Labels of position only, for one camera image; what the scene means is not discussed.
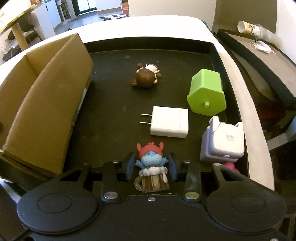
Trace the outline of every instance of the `red hat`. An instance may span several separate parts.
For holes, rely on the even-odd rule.
[[[139,157],[140,159],[148,152],[148,151],[154,151],[156,154],[163,155],[163,142],[159,143],[159,147],[154,145],[154,142],[149,142],[146,146],[141,147],[141,145],[137,144],[137,149],[139,151]]]

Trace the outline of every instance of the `face mask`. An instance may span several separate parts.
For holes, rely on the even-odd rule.
[[[250,47],[252,49],[254,49],[254,50],[255,49],[258,49],[258,50],[263,51],[265,53],[272,52],[272,53],[276,54],[273,50],[271,50],[271,48],[270,48],[269,45],[267,45],[266,43],[264,43],[262,41],[259,41],[259,40],[256,41],[255,43],[254,42],[250,42]]]

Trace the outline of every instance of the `brown toy figurine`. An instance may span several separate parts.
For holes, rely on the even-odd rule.
[[[146,64],[143,67],[142,63],[137,64],[137,76],[136,79],[131,83],[132,87],[139,86],[142,88],[150,88],[156,84],[158,79],[161,79],[161,73],[154,64]]]

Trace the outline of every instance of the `white table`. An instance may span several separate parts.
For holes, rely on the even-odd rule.
[[[176,37],[214,43],[230,79],[244,124],[250,178],[274,190],[269,150],[260,121],[244,79],[233,59],[202,21],[193,17],[158,15],[96,22],[48,38],[0,66],[0,84],[16,63],[29,51],[67,35],[79,33],[84,43],[122,37]]]

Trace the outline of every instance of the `paper cup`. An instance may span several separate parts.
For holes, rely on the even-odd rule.
[[[259,38],[261,34],[259,26],[244,21],[238,22],[237,30],[242,34],[249,34],[257,38]]]

